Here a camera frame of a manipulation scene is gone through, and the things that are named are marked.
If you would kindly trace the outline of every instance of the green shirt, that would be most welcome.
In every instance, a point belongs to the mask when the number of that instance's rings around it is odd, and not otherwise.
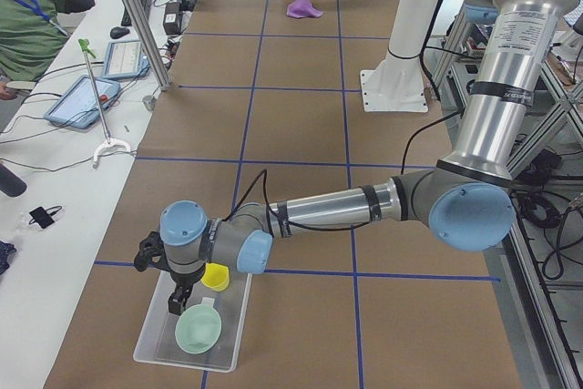
[[[65,0],[37,2],[54,22],[56,14],[65,11]],[[43,75],[66,41],[66,36],[34,11],[14,0],[0,0],[0,69],[13,81],[34,81]]]

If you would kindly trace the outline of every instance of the blue lanyard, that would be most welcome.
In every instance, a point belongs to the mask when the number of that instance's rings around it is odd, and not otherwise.
[[[46,15],[43,12],[43,10],[41,9],[37,0],[30,0],[34,5],[30,5],[27,2],[25,2],[24,0],[14,0],[14,1],[17,2],[18,4],[22,5],[23,7],[30,9],[36,15],[43,17],[43,20],[50,23],[51,25],[53,24],[51,17],[49,17],[48,15]]]

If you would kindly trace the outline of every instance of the computer mouse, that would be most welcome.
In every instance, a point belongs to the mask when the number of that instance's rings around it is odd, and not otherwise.
[[[127,34],[129,34],[129,28],[124,27],[124,26],[112,27],[111,31],[109,32],[109,36],[111,38],[113,38],[114,40],[117,40],[118,38],[121,38],[122,36],[126,36]]]

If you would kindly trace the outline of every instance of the hand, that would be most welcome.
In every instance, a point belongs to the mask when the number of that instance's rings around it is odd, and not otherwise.
[[[16,97],[16,92],[6,87],[6,82],[0,82],[0,99],[10,100]]]

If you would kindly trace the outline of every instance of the person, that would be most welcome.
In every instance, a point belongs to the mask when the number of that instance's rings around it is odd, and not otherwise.
[[[16,94],[12,81],[41,77],[68,40],[57,13],[80,13],[95,0],[0,0],[0,99]]]

